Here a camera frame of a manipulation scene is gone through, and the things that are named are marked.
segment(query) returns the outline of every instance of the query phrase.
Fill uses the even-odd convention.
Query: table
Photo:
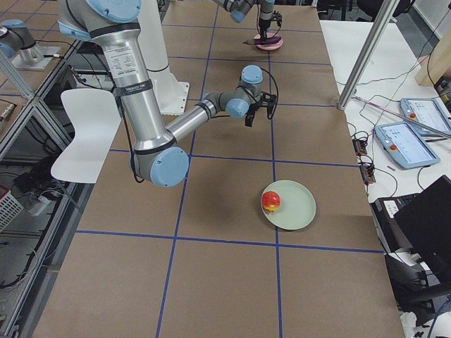
[[[371,29],[371,23],[321,21],[321,27],[324,31],[324,37],[333,65],[335,78],[338,81],[338,89],[341,91],[344,86],[340,83],[346,82],[364,40],[366,39],[366,35]],[[416,61],[414,54],[402,37],[396,24],[391,23],[387,26],[386,31],[381,37],[379,45],[376,47],[376,50],[360,79],[360,83],[385,78],[388,78],[388,80],[361,84],[357,86],[357,95],[364,99],[370,99],[373,95],[379,94],[393,100],[400,100],[404,97],[437,97],[434,88],[422,87],[416,83],[415,75],[419,70],[419,66],[417,65],[418,62]],[[398,102],[389,102],[379,96],[374,97],[372,101],[382,106],[385,106],[388,103],[387,108],[397,113],[401,113]],[[354,124],[358,131],[365,130],[371,134],[373,125],[359,115],[362,107],[363,106],[359,102],[351,100],[345,109],[347,120]],[[363,116],[369,118],[373,122],[377,121],[378,125],[401,121],[399,118],[387,113],[384,113],[380,120],[378,120],[380,114],[380,111],[369,107],[362,111]],[[351,134],[354,133],[353,127],[350,127],[350,132]],[[431,148],[438,154],[441,161],[439,164],[421,170],[419,176],[421,187],[429,186],[430,183],[434,182],[441,175],[451,177],[451,142],[444,141],[429,145],[431,145]],[[386,173],[376,171],[376,184],[369,185],[370,202],[375,201],[378,197],[390,196],[394,192],[396,195],[403,195],[421,191],[421,187],[417,183],[420,168],[411,170],[399,169],[391,161],[378,142],[373,144],[372,137],[369,138],[369,145],[367,148],[370,151],[369,155],[374,160],[376,167],[394,175],[398,183],[395,192],[394,179]]]
[[[33,337],[403,337],[316,10],[277,10],[285,43],[268,54],[242,44],[256,8],[236,25],[214,4],[171,4],[163,33],[189,104],[253,63],[276,78],[276,116],[200,127],[172,189],[135,183],[121,128]],[[303,230],[261,212],[284,179],[316,199]]]

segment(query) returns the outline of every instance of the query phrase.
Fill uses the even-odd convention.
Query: metal frame
[[[384,0],[382,3],[381,9],[374,20],[373,27],[371,27],[359,57],[346,81],[345,88],[343,88],[342,94],[340,95],[340,100],[337,102],[338,109],[342,111],[345,110],[346,105],[350,101],[352,95],[354,95],[355,88],[365,71],[366,65],[368,64],[371,55],[373,55],[374,49],[376,49],[399,2],[400,0]]]
[[[82,42],[74,42],[66,52],[65,58],[69,58],[81,44]],[[15,69],[12,62],[0,53],[0,70],[5,73],[20,94],[27,99],[27,103],[22,111],[19,112],[18,117],[13,121],[3,138],[0,139],[0,160],[6,155],[13,143],[17,140],[18,135],[22,132],[31,117],[37,119],[38,123],[45,129],[56,145],[64,149],[70,143],[68,133],[54,117],[54,114],[43,100],[54,86],[58,76],[65,67],[66,63],[64,61],[58,62],[55,68],[49,73],[44,83],[42,83],[35,92]],[[85,184],[70,183],[68,193],[72,196],[74,192],[78,191],[78,187],[81,189],[78,199],[86,202],[92,187]],[[8,313],[8,317],[2,325],[0,338],[14,337],[16,330],[20,330],[21,337],[23,336],[22,332],[26,337],[31,337],[32,329],[34,329],[36,325],[37,318],[42,312],[48,294],[53,286],[53,283],[47,285],[47,282],[51,281],[49,276],[51,277],[53,274],[47,273],[41,280],[42,262],[48,254],[47,251],[51,244],[55,241],[60,241],[59,238],[55,238],[55,234],[63,231],[61,241],[66,242],[61,243],[61,247],[58,246],[57,251],[54,254],[54,259],[58,259],[58,261],[62,262],[73,233],[75,232],[76,225],[81,217],[81,215],[73,212],[75,208],[71,208],[71,204],[72,201],[70,198],[64,196],[54,212],[53,218],[49,220],[49,222],[51,222],[49,229],[42,239],[42,244],[37,250],[37,268],[25,277],[22,284],[16,290],[12,291],[14,294],[11,295],[10,299],[12,299],[12,301],[8,305],[9,308],[5,310],[5,312]],[[39,288],[39,291],[34,294],[33,297],[29,298],[32,286],[37,283],[37,278],[42,287]],[[25,301],[30,300],[32,301],[32,305],[27,309],[26,318],[21,319],[21,327],[18,327],[17,322],[19,317],[22,316]]]
[[[77,188],[77,184],[70,183],[68,192],[70,195],[72,195]],[[87,188],[83,191],[82,197],[87,199]],[[57,232],[58,228],[60,228],[61,223],[63,221],[63,218],[67,211],[73,211],[71,209],[72,201],[67,197],[64,196],[54,214],[53,219],[50,220],[51,224],[49,226],[49,229],[47,233],[45,234],[45,237],[43,238],[42,245],[37,250],[37,268],[35,268],[27,277],[25,277],[25,281],[15,290],[15,293],[17,294],[17,298],[14,301],[14,303],[17,304],[17,306],[14,308],[14,310],[9,314],[7,317],[4,325],[6,324],[6,328],[0,332],[0,334],[6,335],[7,337],[11,335],[16,326],[16,321],[20,315],[20,312],[23,309],[23,305],[25,303],[26,298],[28,297],[30,290],[32,288],[32,285],[35,283],[36,277],[39,273],[39,271],[42,268],[42,262],[46,258],[46,255],[48,254],[49,247],[54,240],[55,233]],[[80,219],[80,216],[74,215],[69,219],[69,221],[66,224],[66,231],[65,234],[71,233],[75,230],[75,225],[78,223]]]

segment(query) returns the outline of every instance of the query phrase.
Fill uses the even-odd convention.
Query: label sticker
[[[394,218],[394,215],[399,211],[395,201],[384,201],[385,209],[387,209],[390,218]]]
[[[138,74],[135,55],[129,46],[111,49],[104,54],[113,78]]]

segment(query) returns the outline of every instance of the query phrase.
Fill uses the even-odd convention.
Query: black chair
[[[415,0],[401,0],[393,13],[393,17],[396,18],[400,14],[407,13],[414,2]],[[363,10],[365,14],[371,16],[371,21],[376,19],[382,3],[383,0],[357,0],[357,6]]]

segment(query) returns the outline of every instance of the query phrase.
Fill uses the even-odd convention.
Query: grid line
[[[261,60],[241,60],[238,58],[201,58],[199,56],[168,56],[168,58],[181,58],[181,59],[191,59],[191,60],[213,60],[213,61],[237,61],[237,62],[256,62],[265,63],[267,61]],[[272,63],[282,63],[288,65],[326,65],[332,67],[331,63],[321,63],[321,62],[301,62],[301,61],[271,61]]]
[[[185,28],[213,28],[212,26],[202,26],[202,25],[178,25],[175,23],[162,23],[163,27],[185,27]],[[215,28],[222,30],[255,30],[255,28],[249,27],[225,27],[225,26],[216,26]],[[281,29],[281,32],[301,32],[301,33],[322,33],[320,30],[284,30]]]
[[[268,72],[271,74],[271,54],[268,51]],[[273,93],[273,79],[269,76],[269,93]],[[274,140],[274,123],[271,119],[271,156],[273,165],[273,182],[277,180],[276,172],[276,145]],[[283,316],[282,316],[282,282],[280,280],[280,249],[279,249],[279,229],[274,227],[275,241],[276,241],[276,278],[277,278],[277,304],[278,304],[278,324],[279,324],[279,338],[283,338]]]
[[[216,25],[216,20],[218,18],[218,10],[219,10],[219,7],[216,7],[216,14],[215,14],[215,18],[214,18],[214,25]],[[213,45],[213,39],[214,39],[214,27],[211,30],[211,39],[210,39],[208,57],[210,57],[210,55],[211,55],[211,47]],[[206,74],[207,74],[208,67],[209,67],[209,60],[206,61],[206,65],[205,65],[205,73],[204,73],[204,79],[203,79],[203,83],[202,83],[201,97],[204,95],[204,87],[205,87]],[[191,141],[189,164],[191,164],[191,158],[192,158],[191,155],[192,155],[192,150],[194,148],[195,138],[196,138],[196,132],[194,131],[193,136],[192,136],[192,141]],[[161,306],[160,306],[160,314],[159,314],[159,319],[158,319],[158,325],[157,325],[157,328],[156,328],[156,334],[155,334],[156,338],[159,338],[159,336],[160,336],[161,324],[163,322],[164,307],[166,305],[166,296],[167,296],[167,292],[168,292],[168,288],[169,288],[169,280],[171,278],[172,263],[173,263],[174,254],[175,254],[175,247],[176,247],[176,244],[177,244],[178,228],[180,226],[180,219],[182,217],[183,204],[185,202],[185,193],[186,193],[186,186],[187,186],[188,177],[189,177],[189,173],[190,173],[190,167],[191,167],[191,165],[188,167],[188,171],[187,171],[187,174],[186,174],[186,177],[185,177],[185,181],[183,182],[183,190],[182,190],[182,196],[180,198],[180,207],[179,207],[179,210],[178,210],[177,224],[175,226],[174,238],[173,238],[173,243],[172,243],[172,248],[171,248],[171,256],[169,258],[168,270],[167,270],[167,273],[166,273],[166,281],[165,281],[165,285],[164,285],[163,297],[162,297]]]
[[[136,232],[114,232],[114,231],[101,231],[101,230],[76,230],[78,234],[97,234],[103,236],[124,236],[124,237],[142,237],[142,238],[153,238],[153,239],[172,239],[174,236],[161,235],[161,234],[140,234]],[[219,243],[219,244],[240,244],[240,245],[250,245],[250,246],[270,246],[276,247],[275,243],[270,242],[251,242],[251,241],[238,241],[233,239],[214,239],[214,238],[201,238],[201,237],[179,237],[176,238],[178,241],[186,242],[207,242],[207,243]],[[305,250],[319,250],[319,251],[341,251],[350,253],[361,253],[361,254],[384,254],[383,250],[375,249],[358,249],[358,248],[340,248],[336,246],[319,246],[319,245],[302,245],[302,244],[284,244],[279,243],[280,248],[289,249],[305,249]]]
[[[128,153],[129,150],[126,149],[110,149],[110,152],[117,153]],[[357,164],[345,164],[345,163],[327,163],[327,162],[309,162],[309,161],[289,161],[289,160],[272,160],[265,158],[245,158],[245,157],[226,157],[226,156],[213,156],[213,155],[198,155],[198,154],[188,154],[190,158],[211,158],[218,160],[236,160],[236,161],[251,161],[251,162],[267,162],[267,163],[289,163],[289,164],[300,164],[300,165],[327,165],[333,167],[345,167],[345,168],[358,168]]]
[[[10,9],[12,9],[15,5],[17,5],[19,1],[20,1],[20,0],[16,0],[16,2],[15,2],[14,4],[12,4],[11,6],[9,6],[9,7],[6,9],[6,11],[4,11],[3,13],[1,13],[1,14],[0,14],[0,18],[1,18],[5,13],[8,13],[8,11],[9,11]]]

